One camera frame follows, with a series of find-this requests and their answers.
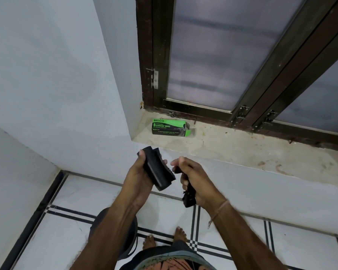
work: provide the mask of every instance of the frosted glass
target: frosted glass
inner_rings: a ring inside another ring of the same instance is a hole
[[[279,114],[277,120],[338,132],[338,60]]]
[[[231,110],[303,0],[176,0],[167,97]]]

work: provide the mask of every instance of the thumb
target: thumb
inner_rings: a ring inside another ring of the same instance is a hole
[[[133,164],[133,167],[141,168],[145,163],[145,159],[146,159],[145,152],[143,150],[140,150],[138,159]]]
[[[179,167],[182,170],[182,172],[184,172],[186,175],[188,175],[188,177],[193,175],[193,172],[195,172],[193,167],[191,167],[189,165],[188,160],[184,156],[179,157]]]

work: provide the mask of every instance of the forearm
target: forearm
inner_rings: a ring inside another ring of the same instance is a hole
[[[216,205],[223,203],[223,198],[216,199]],[[215,210],[210,209],[209,214],[214,217]],[[214,218],[225,245],[233,261],[240,270],[280,269],[286,268],[280,260],[269,250],[260,238],[250,229],[246,221],[230,203],[225,204]]]
[[[119,195],[70,270],[113,270],[136,212]]]

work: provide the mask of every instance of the hand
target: hand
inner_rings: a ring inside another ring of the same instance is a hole
[[[124,203],[133,206],[136,211],[145,204],[154,185],[143,168],[145,158],[144,151],[140,150],[139,157],[129,169],[119,194]]]
[[[207,173],[199,163],[180,156],[173,160],[171,165],[179,166],[183,173],[188,176],[190,184],[196,191],[196,203],[204,208],[209,214],[212,214],[226,200],[214,186],[213,182],[209,179]],[[189,182],[185,178],[186,176],[182,175],[180,182],[183,185],[183,189],[187,190]]]

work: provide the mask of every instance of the white tile floor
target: white tile floor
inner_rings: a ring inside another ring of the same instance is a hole
[[[68,269],[87,240],[91,222],[112,204],[120,190],[120,186],[106,182],[68,176],[14,270]],[[191,239],[189,245],[217,270],[236,269],[215,226],[207,229],[209,215],[198,206],[186,209],[180,200],[151,194],[137,219],[139,233],[154,233],[160,239],[158,245],[170,243],[180,226]],[[337,238],[257,218],[245,219],[272,250],[273,242],[275,254],[289,269],[338,269]],[[118,261],[116,270],[142,249],[143,241],[138,238],[134,254]]]

